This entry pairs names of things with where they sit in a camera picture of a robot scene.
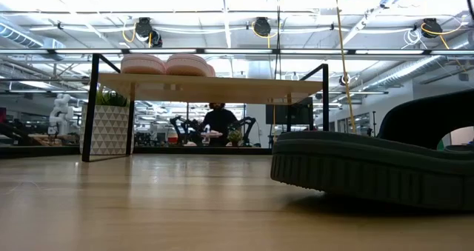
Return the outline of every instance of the potted plant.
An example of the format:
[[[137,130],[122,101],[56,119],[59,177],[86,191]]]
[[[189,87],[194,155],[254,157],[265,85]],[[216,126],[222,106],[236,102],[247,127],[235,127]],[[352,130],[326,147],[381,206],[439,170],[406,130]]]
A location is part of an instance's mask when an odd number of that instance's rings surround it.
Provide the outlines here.
[[[240,130],[230,131],[227,139],[229,139],[233,147],[238,147],[238,143],[242,140],[242,133]]]
[[[115,92],[103,92],[101,86],[97,91],[91,155],[124,155],[127,149],[127,130],[129,101]],[[84,145],[84,131],[87,117],[87,105],[82,107],[81,144]]]

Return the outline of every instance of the person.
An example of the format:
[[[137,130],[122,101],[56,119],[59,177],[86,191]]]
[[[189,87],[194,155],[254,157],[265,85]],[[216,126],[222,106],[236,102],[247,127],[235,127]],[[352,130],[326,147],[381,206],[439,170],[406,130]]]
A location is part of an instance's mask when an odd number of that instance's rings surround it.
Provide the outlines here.
[[[209,145],[211,147],[225,147],[229,142],[227,140],[229,134],[227,127],[237,121],[236,116],[224,107],[225,103],[209,103],[209,108],[212,111],[206,114],[201,124],[202,127],[209,124],[211,130],[222,133],[222,136],[210,139]]]

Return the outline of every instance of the robotic arm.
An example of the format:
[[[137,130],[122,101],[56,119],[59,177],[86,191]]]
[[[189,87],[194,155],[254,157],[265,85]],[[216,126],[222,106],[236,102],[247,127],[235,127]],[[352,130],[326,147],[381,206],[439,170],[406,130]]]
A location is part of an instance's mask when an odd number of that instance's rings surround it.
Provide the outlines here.
[[[54,100],[48,135],[67,135],[69,121],[74,117],[73,108],[67,105],[70,99],[71,96],[68,94],[58,94],[57,99]]]
[[[245,147],[250,146],[249,134],[252,130],[252,126],[255,124],[257,120],[251,117],[245,117],[240,121],[235,121],[231,125],[228,126],[229,131],[238,130],[239,128],[243,127],[245,124],[248,125],[247,129],[245,130],[244,135],[242,136],[242,141],[244,142]]]
[[[181,122],[181,127],[183,128],[184,134],[179,131],[177,121]],[[194,142],[198,147],[202,146],[202,138],[201,138],[201,126],[198,121],[196,120],[187,120],[182,118],[181,116],[176,116],[175,118],[170,119],[170,123],[175,128],[176,133],[178,134],[178,144],[183,145],[185,141],[185,136],[188,135],[189,139]],[[191,133],[188,131],[188,127],[194,129]]]

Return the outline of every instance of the black metal frame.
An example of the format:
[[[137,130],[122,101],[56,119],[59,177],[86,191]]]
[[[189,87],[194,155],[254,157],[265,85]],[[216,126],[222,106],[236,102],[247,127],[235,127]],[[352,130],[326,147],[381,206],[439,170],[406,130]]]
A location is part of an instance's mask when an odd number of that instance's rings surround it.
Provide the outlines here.
[[[128,128],[127,128],[127,149],[125,150],[125,155],[115,155],[107,158],[100,159],[90,159],[90,145],[92,144],[92,133],[94,125],[94,115],[96,111],[96,97],[97,97],[97,84],[99,82],[99,63],[100,60],[105,62],[111,68],[113,68],[117,73],[120,73],[120,69],[117,68],[112,62],[106,59],[102,54],[93,54],[92,55],[92,72],[90,73],[90,86],[89,86],[89,101],[87,103],[87,114],[85,119],[85,131],[84,131],[84,143],[82,147],[82,161],[83,162],[93,162],[93,161],[103,161],[112,158],[125,157],[129,156],[132,151],[132,134],[133,134],[133,119],[135,112],[135,99],[134,96],[130,99],[130,106],[128,110]]]
[[[321,64],[314,70],[299,79],[299,81],[305,81],[309,77],[316,74],[318,71],[323,70],[323,131],[329,131],[329,65]],[[291,105],[288,105],[287,114],[287,132],[291,132]],[[310,130],[314,130],[314,119],[313,119],[313,108],[310,110]]]

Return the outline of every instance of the small plant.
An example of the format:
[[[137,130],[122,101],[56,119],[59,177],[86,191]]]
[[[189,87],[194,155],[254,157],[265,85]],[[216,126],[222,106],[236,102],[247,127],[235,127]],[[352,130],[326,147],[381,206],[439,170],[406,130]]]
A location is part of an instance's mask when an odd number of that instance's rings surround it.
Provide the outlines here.
[[[242,140],[242,133],[240,130],[233,130],[229,133],[227,139],[233,144],[239,143]]]
[[[104,92],[104,88],[100,86],[97,91],[96,105],[126,107],[128,106],[128,99],[116,92]]]

